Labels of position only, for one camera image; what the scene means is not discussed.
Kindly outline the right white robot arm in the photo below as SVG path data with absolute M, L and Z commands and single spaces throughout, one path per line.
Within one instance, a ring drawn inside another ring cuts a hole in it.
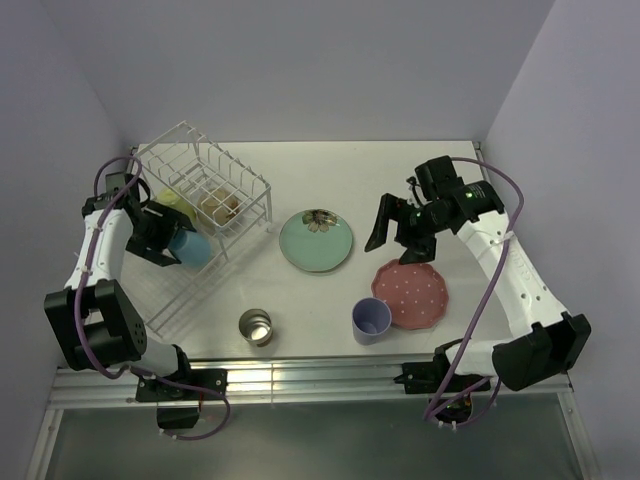
M 387 241 L 390 222 L 404 252 L 400 263 L 426 264 L 436 256 L 436 236 L 450 231 L 470 251 L 489 280 L 464 336 L 437 348 L 433 378 L 440 391 L 457 388 L 466 377 L 496 378 L 520 391 L 574 367 L 592 328 L 571 314 L 551 293 L 517 239 L 517 216 L 507 213 L 486 180 L 465 182 L 457 159 L 442 156 L 415 169 L 413 183 L 424 199 L 417 203 L 384 194 L 365 245 Z M 499 300 L 511 336 L 477 341 L 473 332 L 490 297 Z

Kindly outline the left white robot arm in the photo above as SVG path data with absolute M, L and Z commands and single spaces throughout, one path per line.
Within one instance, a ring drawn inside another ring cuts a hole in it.
M 84 238 L 76 266 L 64 288 L 44 299 L 68 366 L 110 379 L 126 370 L 154 375 L 170 398 L 187 397 L 195 375 L 186 353 L 149 338 L 120 279 L 127 253 L 159 267 L 181 264 L 176 247 L 195 233 L 193 222 L 152 200 L 147 183 L 126 172 L 107 175 L 105 192 L 86 200 L 82 216 Z

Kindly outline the lavender plastic cup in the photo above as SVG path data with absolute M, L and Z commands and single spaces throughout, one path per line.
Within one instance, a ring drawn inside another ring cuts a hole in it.
M 386 303 L 370 297 L 354 305 L 351 319 L 354 340 L 360 345 L 371 345 L 391 327 L 392 314 Z

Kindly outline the teal floral plate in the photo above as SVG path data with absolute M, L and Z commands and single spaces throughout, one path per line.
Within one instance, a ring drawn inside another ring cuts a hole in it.
M 325 209 L 307 209 L 291 216 L 279 235 L 284 258 L 309 273 L 334 270 L 350 255 L 354 243 L 348 223 Z

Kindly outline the yellow green mug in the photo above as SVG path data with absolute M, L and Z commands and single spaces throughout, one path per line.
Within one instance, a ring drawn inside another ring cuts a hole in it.
M 155 196 L 154 201 L 185 214 L 192 225 L 196 223 L 197 216 L 195 209 L 175 190 L 171 188 L 164 188 Z

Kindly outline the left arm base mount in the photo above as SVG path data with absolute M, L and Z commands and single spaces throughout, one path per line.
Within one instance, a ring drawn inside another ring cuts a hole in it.
M 158 376 L 140 367 L 131 367 L 138 377 L 135 400 L 138 403 L 164 403 L 175 401 L 197 403 L 192 407 L 156 408 L 156 424 L 160 433 L 174 441 L 194 442 L 220 433 L 231 419 L 231 404 L 226 396 L 227 371 L 220 368 L 193 370 L 189 364 L 168 377 Z M 219 401 L 224 412 L 219 423 L 206 433 L 187 434 L 201 419 L 206 401 Z

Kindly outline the stainless steel cup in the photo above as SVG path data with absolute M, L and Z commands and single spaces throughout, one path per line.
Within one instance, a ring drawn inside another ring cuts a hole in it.
M 256 347 L 267 345 L 273 335 L 271 317 L 262 309 L 245 311 L 239 318 L 238 329 L 242 338 Z

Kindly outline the pink polka dot plate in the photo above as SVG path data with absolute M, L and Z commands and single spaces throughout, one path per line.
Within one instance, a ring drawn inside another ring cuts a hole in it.
M 402 265 L 398 259 L 377 270 L 371 292 L 389 307 L 392 325 L 404 330 L 435 327 L 449 302 L 444 277 L 429 263 Z

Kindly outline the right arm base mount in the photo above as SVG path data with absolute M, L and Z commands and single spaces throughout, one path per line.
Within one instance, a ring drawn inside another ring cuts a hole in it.
M 438 426 L 456 429 L 472 418 L 472 393 L 489 391 L 491 384 L 481 375 L 454 374 L 444 389 L 444 396 L 435 400 L 435 394 L 449 366 L 446 354 L 439 350 L 429 361 L 403 363 L 401 373 L 393 378 L 393 382 L 401 385 L 407 395 L 428 395 L 430 403 L 434 403 L 436 408 L 442 407 L 435 414 Z

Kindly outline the white floral bowl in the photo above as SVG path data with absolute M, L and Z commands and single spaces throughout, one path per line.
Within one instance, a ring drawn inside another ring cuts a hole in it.
M 226 225 L 239 211 L 239 200 L 224 188 L 202 193 L 196 203 L 197 218 L 208 227 Z

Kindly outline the light blue mug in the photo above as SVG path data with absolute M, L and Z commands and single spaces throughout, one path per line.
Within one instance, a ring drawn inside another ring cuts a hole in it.
M 179 230 L 168 244 L 171 254 L 186 267 L 202 268 L 210 260 L 211 246 L 198 232 Z

